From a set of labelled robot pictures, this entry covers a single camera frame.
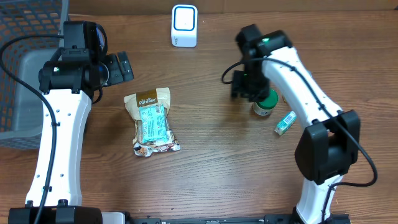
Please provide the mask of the green lid jar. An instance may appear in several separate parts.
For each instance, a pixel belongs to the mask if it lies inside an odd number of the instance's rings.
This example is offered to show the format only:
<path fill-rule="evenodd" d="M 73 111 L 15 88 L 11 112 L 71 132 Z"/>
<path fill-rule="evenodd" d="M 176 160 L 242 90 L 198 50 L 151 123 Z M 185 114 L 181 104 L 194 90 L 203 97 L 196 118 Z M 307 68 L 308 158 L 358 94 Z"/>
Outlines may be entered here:
<path fill-rule="evenodd" d="M 254 112 L 259 116 L 268 116 L 272 113 L 279 101 L 279 96 L 277 92 L 273 89 L 270 90 L 269 96 L 261 102 L 254 102 L 252 108 Z"/>

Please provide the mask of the brown Pantree snack pouch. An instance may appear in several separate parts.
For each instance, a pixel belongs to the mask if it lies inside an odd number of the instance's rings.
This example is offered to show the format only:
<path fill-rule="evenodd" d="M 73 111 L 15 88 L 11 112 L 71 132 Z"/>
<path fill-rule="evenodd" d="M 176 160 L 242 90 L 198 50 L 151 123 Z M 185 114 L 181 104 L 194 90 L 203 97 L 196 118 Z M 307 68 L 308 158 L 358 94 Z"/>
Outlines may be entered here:
<path fill-rule="evenodd" d="M 167 115 L 170 110 L 170 102 L 171 94 L 170 89 L 167 87 L 142 91 L 124 97 L 125 108 L 131 118 L 134 120 L 135 125 L 135 137 L 132 140 L 133 151 L 135 155 L 150 157 L 153 153 L 156 152 L 174 152 L 181 150 L 180 143 L 175 137 L 173 131 L 170 128 L 169 122 L 167 121 Z M 165 108 L 167 140 L 143 143 L 142 121 L 139 109 L 153 105 L 163 105 Z"/>

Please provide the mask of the teal tissue pack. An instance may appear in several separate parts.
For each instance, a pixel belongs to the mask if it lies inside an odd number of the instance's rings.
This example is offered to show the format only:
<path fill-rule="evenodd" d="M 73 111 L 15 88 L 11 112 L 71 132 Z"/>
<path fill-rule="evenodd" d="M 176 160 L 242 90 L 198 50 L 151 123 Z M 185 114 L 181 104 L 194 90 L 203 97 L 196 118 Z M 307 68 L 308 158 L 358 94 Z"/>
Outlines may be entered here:
<path fill-rule="evenodd" d="M 293 125 L 295 120 L 297 119 L 297 115 L 294 111 L 290 111 L 284 118 L 282 118 L 279 123 L 276 125 L 274 131 L 279 135 L 283 135 L 290 127 Z"/>

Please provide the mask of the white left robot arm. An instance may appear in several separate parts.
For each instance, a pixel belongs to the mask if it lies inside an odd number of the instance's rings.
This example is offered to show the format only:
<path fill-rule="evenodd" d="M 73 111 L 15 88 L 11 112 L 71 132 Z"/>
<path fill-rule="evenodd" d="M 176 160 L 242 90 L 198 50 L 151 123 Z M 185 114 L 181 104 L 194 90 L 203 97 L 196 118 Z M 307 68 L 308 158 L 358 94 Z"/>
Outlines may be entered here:
<path fill-rule="evenodd" d="M 108 54 L 102 26 L 66 21 L 63 45 L 39 71 L 33 89 L 43 104 L 35 176 L 22 208 L 9 223 L 129 223 L 128 212 L 102 212 L 82 204 L 80 162 L 86 121 L 103 88 L 134 78 L 125 52 Z"/>

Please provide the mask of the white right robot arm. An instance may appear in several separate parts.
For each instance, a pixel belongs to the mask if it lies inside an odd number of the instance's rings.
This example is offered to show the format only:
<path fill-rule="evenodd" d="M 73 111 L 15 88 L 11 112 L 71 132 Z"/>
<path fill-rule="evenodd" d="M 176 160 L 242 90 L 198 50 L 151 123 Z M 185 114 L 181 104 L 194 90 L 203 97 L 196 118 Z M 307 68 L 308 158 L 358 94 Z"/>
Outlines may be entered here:
<path fill-rule="evenodd" d="M 349 223 L 347 215 L 330 212 L 335 183 L 341 182 L 358 159 L 360 119 L 343 111 L 322 91 L 303 66 L 286 34 L 262 34 L 256 25 L 236 36 L 244 69 L 233 74 L 232 97 L 261 102 L 270 97 L 273 83 L 295 112 L 303 134 L 295 161 L 304 177 L 302 194 L 291 215 L 267 215 L 273 223 Z"/>

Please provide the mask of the grey plastic mesh basket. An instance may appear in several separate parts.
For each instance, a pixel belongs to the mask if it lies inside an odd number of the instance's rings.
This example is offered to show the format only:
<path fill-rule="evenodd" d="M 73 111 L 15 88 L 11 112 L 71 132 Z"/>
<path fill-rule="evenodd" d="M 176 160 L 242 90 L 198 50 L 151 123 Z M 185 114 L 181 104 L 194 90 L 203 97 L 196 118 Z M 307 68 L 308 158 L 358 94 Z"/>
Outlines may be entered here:
<path fill-rule="evenodd" d="M 29 35 L 8 46 L 5 67 L 31 87 L 38 89 L 39 70 L 63 44 L 47 34 L 62 34 L 68 20 L 68 0 L 1 1 L 1 43 Z M 37 149 L 42 132 L 42 101 L 30 90 L 1 72 L 1 146 Z"/>

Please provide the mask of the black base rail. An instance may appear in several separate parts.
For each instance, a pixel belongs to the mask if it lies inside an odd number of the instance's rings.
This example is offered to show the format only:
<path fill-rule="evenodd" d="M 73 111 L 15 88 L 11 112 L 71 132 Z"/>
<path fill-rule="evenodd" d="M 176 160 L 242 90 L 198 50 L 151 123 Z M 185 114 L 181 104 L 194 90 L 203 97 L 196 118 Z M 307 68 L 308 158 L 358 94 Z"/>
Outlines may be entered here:
<path fill-rule="evenodd" d="M 132 218 L 128 212 L 103 212 L 103 223 L 130 224 L 288 224 L 299 223 L 291 215 L 265 215 L 264 217 L 160 219 Z"/>

